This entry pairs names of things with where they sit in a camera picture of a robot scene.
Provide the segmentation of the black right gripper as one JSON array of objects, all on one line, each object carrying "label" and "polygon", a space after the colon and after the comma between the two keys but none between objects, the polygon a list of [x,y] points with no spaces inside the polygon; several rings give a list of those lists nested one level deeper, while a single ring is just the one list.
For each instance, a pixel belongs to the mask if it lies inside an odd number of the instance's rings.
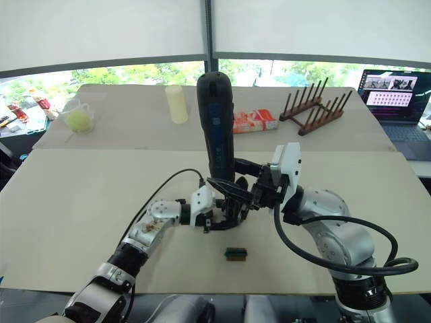
[{"label": "black right gripper", "polygon": [[287,190],[287,175],[272,170],[269,164],[261,165],[247,159],[235,158],[234,170],[237,174],[257,178],[251,192],[234,182],[220,178],[208,178],[207,182],[226,198],[242,203],[251,203],[251,209],[274,208],[284,200]]}]

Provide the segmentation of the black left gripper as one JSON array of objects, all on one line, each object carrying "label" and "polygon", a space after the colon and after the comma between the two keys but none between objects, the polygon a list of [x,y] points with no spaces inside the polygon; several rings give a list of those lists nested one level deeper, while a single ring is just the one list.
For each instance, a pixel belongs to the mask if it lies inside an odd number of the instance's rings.
[{"label": "black left gripper", "polygon": [[[215,208],[221,209],[222,211],[226,210],[225,199],[216,199],[215,203]],[[216,223],[213,216],[213,210],[196,213],[194,220],[195,227],[201,227],[203,233],[208,234],[211,231],[224,231],[238,226],[238,223],[235,221],[221,221]]]}]

